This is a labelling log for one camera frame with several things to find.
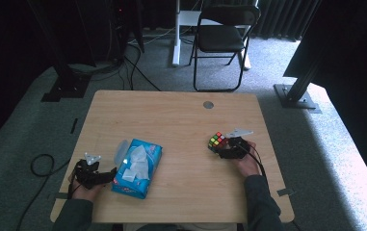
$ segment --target tissue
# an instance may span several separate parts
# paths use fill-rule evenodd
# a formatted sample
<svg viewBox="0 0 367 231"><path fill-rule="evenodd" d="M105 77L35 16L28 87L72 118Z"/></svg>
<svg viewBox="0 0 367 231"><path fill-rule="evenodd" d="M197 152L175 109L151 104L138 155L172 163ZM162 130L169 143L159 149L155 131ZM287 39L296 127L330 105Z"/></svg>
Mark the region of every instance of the tissue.
<svg viewBox="0 0 367 231"><path fill-rule="evenodd" d="M149 180L149 163L143 145L132 151L130 169L136 173L136 178Z"/></svg>

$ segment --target wooden table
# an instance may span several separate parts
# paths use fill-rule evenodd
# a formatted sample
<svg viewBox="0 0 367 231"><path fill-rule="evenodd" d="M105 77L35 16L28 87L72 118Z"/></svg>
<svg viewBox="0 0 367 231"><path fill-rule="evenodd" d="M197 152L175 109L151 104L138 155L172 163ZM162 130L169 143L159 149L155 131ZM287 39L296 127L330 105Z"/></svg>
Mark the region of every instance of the wooden table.
<svg viewBox="0 0 367 231"><path fill-rule="evenodd" d="M204 102L214 107L206 109ZM99 171L114 167L123 140L140 139L163 146L147 198L111 192L106 187L96 199L93 222L247 222L244 177L228 160L207 148L218 131L252 130L245 140L257 143L271 195L282 210L283 222L294 219L264 118L253 94L100 90L92 101L60 192L84 153L102 156ZM51 220L64 199L56 199Z"/></svg>

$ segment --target tissue box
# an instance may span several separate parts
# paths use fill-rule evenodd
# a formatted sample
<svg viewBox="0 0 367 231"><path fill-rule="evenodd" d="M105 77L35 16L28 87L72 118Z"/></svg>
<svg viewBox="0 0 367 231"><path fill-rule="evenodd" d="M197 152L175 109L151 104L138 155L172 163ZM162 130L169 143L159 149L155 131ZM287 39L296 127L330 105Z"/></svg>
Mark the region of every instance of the tissue box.
<svg viewBox="0 0 367 231"><path fill-rule="evenodd" d="M130 174L131 170L131 153L139 146L143 146L146 152L148 163L148 178L138 179L134 174ZM126 156L119 167L119 170L112 183L112 191L145 199L152 181L156 167L158 167L162 157L162 146L146 141L132 140Z"/></svg>

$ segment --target small hole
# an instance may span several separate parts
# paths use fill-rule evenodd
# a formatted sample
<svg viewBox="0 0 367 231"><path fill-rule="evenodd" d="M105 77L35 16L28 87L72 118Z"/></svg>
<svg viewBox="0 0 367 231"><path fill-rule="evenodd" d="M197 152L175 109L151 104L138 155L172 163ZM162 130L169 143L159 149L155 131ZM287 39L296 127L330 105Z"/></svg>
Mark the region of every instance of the small hole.
<svg viewBox="0 0 367 231"><path fill-rule="evenodd" d="M214 104L210 101L205 101L203 103L203 107L206 108L206 109L212 109L214 107Z"/></svg>

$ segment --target floor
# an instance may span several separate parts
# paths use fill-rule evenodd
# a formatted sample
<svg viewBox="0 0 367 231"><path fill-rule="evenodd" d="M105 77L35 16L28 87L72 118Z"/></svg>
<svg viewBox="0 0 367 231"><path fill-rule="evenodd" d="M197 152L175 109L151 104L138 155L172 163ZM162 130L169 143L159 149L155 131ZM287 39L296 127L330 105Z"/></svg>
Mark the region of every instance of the floor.
<svg viewBox="0 0 367 231"><path fill-rule="evenodd" d="M171 66L173 40L168 37L146 38L143 54L128 46L126 58L139 70L126 62L113 72L96 73L83 98L40 102L57 78L53 68L45 70L0 130L0 230L18 225L20 230L51 229L53 196L67 166L45 178L32 174L30 164L39 154L48 153L54 157L53 168L57 169L71 156L97 90L130 90L131 79L127 76L133 74L134 90L194 91L193 67L185 65L189 61L191 39L186 37L187 43L182 42L178 67ZM327 90L312 84L308 88L320 108L319 114L282 108L275 94L274 84L295 82L295 78L283 78L282 74L297 47L297 42L285 39L253 39L249 50L251 69L245 72L242 86L234 93L257 95L285 184L296 192L290 198L299 228L367 230L367 166ZM93 70L81 64L72 67ZM236 60L230 66L215 61L199 67L202 69L199 77L209 78L203 78L202 85L229 85L233 79L228 77L238 74ZM78 125L73 128L74 118L78 119ZM50 163L39 160L35 168L48 172ZM38 194L45 179L45 186ZM28 207L34 196L37 198ZM286 230L298 230L294 223L284 226ZM111 229L112 224L93 224L90 230Z"/></svg>

